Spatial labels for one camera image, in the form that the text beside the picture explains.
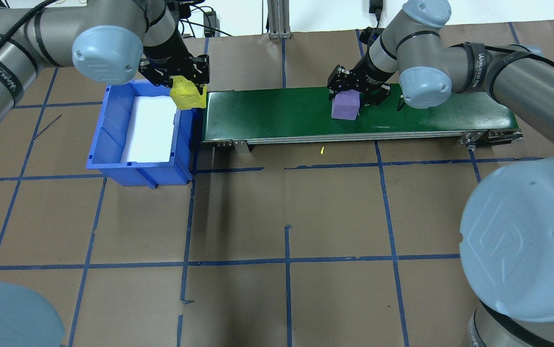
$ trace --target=conveyor belt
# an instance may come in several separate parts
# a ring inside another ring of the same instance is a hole
[[[454,94],[439,107],[397,112],[401,89],[380,106],[361,108],[356,121],[330,118],[326,88],[213,92],[208,95],[202,144],[227,147],[261,143],[382,140],[461,136],[465,132],[513,134],[514,115],[485,93]]]

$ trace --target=purple block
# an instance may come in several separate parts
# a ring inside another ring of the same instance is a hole
[[[360,108],[360,93],[346,90],[332,99],[332,119],[356,120]]]

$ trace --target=yellow sponge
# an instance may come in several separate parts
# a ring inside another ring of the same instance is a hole
[[[206,108],[206,86],[200,94],[193,82],[182,76],[172,77],[172,89],[169,96],[180,110],[189,110],[194,107]]]

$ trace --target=brown paper floor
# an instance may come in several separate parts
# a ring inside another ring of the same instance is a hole
[[[554,22],[442,33],[554,59]],[[360,57],[355,31],[186,42],[210,53],[211,90],[321,86]],[[46,70],[0,126],[0,280],[43,294],[74,347],[455,346],[476,305],[468,195],[554,156],[521,122],[522,143],[473,154],[446,138],[207,149],[186,186],[121,187],[84,168],[104,88]]]

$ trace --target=black cable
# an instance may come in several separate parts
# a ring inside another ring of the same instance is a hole
[[[183,20],[181,19],[180,20],[181,22],[185,22],[185,23],[188,23],[188,24],[193,24],[194,26],[198,26],[198,27],[202,27],[202,28],[206,28],[206,29],[211,29],[213,31],[217,31],[217,33],[222,33],[223,35],[228,35],[229,37],[231,36],[230,34],[224,32],[224,31],[221,31],[219,29],[215,29],[215,28],[211,28],[211,27],[208,27],[208,26],[204,26],[202,24],[198,24],[198,23],[195,23],[195,22],[189,22],[188,20]]]
[[[193,30],[193,27],[189,26],[189,28],[191,29],[191,34],[193,35],[193,37],[195,37],[195,31]]]
[[[196,7],[196,10],[198,9],[210,9],[211,11],[214,11],[215,9],[213,9],[212,6],[208,6],[208,5],[203,5],[203,6],[196,6],[196,5],[193,5],[193,7]]]
[[[197,4],[201,4],[205,0],[176,0],[176,1],[180,2],[181,5],[197,5]]]
[[[39,5],[33,7],[32,9],[30,9],[30,11],[28,11],[26,14],[24,14],[22,16],[22,18],[20,18],[16,24],[14,24],[6,33],[5,35],[3,35],[3,37],[1,37],[0,39],[0,49],[3,48],[3,46],[5,46],[5,44],[9,41],[9,39],[15,35],[15,33],[21,28],[21,26],[23,26],[24,24],[26,24],[26,22],[28,22],[32,17],[34,17],[37,13],[39,13],[41,10],[45,9],[46,6],[54,3],[54,2],[57,2],[57,0],[45,0],[44,2],[41,2]]]

